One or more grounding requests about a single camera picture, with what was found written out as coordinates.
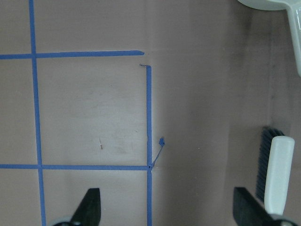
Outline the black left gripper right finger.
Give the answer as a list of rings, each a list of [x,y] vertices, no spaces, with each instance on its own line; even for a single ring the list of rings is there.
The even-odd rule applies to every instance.
[[[234,187],[233,218],[238,226],[279,226],[245,187]]]

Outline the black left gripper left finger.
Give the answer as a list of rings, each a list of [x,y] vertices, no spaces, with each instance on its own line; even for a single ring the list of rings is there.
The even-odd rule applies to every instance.
[[[99,188],[90,188],[74,212],[71,226],[98,226],[101,220],[101,198]]]

